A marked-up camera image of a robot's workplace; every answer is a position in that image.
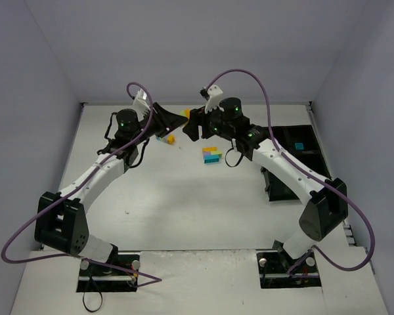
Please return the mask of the yellow small lego brick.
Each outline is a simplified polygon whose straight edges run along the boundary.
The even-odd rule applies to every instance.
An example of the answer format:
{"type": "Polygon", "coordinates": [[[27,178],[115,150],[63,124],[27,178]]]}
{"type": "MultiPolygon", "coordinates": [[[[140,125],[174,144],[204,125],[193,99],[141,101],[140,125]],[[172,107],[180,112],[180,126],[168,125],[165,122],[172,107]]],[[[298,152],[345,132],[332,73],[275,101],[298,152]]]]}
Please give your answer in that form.
{"type": "Polygon", "coordinates": [[[168,135],[165,138],[165,141],[166,141],[167,144],[172,145],[172,144],[175,143],[175,136],[174,135],[168,135]]]}

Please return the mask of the teal small lego brick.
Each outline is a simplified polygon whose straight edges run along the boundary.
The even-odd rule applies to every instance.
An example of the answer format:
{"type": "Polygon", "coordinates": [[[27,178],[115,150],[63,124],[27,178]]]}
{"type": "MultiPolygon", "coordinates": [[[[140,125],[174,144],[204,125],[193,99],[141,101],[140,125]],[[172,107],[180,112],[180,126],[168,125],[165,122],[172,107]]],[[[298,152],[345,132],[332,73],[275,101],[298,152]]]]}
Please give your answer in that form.
{"type": "Polygon", "coordinates": [[[299,151],[303,151],[304,150],[304,144],[302,142],[296,142],[294,144],[294,146],[295,146],[296,150],[299,150],[299,151]]]}

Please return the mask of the yellow rounded lego brick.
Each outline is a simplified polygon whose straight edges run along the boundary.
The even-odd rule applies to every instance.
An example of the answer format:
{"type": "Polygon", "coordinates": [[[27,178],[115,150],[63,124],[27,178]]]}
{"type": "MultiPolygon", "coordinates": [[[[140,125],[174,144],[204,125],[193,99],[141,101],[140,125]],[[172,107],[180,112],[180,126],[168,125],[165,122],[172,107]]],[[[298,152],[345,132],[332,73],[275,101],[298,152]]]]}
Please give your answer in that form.
{"type": "Polygon", "coordinates": [[[187,119],[187,121],[183,124],[183,126],[185,126],[189,122],[189,119],[190,119],[190,110],[189,109],[182,110],[180,115],[186,117],[186,119],[187,119]]]}

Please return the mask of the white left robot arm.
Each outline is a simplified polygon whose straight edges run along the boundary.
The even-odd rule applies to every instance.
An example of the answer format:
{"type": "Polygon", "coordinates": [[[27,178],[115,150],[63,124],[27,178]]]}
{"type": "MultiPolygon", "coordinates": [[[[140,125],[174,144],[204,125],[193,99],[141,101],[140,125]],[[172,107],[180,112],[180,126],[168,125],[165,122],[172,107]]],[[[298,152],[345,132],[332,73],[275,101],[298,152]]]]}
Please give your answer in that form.
{"type": "Polygon", "coordinates": [[[96,162],[71,185],[40,197],[40,216],[34,232],[35,240],[43,245],[72,257],[107,264],[117,259],[118,248],[90,234],[86,218],[90,206],[113,181],[135,166],[138,144],[152,136],[164,137],[188,121],[157,103],[143,119],[133,109],[113,113],[110,119],[118,129],[98,151],[96,162]]]}

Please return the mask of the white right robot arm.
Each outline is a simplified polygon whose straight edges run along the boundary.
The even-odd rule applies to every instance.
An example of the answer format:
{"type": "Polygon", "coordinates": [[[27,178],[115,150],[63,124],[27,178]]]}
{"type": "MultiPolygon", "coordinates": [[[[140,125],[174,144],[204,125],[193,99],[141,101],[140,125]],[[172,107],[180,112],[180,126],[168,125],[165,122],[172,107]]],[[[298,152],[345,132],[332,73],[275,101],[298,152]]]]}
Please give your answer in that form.
{"type": "Polygon", "coordinates": [[[242,113],[240,99],[226,98],[211,110],[191,110],[183,131],[193,141],[219,136],[231,142],[238,152],[272,173],[297,196],[304,210],[296,231],[282,245],[292,259],[303,256],[347,218],[345,183],[320,176],[273,142],[266,128],[251,123],[242,113]]]}

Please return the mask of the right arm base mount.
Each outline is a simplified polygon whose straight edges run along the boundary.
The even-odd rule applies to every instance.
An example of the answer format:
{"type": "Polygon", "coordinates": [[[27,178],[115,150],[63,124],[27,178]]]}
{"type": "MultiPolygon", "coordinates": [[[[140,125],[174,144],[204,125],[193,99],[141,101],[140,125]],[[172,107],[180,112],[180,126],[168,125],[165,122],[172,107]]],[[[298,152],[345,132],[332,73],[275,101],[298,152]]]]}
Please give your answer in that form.
{"type": "Polygon", "coordinates": [[[277,250],[259,251],[256,258],[261,289],[302,289],[322,285],[311,249],[298,259],[277,250]]]}

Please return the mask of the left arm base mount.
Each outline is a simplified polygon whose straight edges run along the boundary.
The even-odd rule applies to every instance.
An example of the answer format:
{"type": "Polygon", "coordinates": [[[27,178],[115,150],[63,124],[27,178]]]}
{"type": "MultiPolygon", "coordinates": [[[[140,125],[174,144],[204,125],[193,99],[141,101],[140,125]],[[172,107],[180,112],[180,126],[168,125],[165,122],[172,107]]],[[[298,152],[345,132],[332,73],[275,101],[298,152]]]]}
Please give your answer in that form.
{"type": "Polygon", "coordinates": [[[139,276],[99,264],[81,261],[77,280],[77,293],[136,292],[139,276]]]}

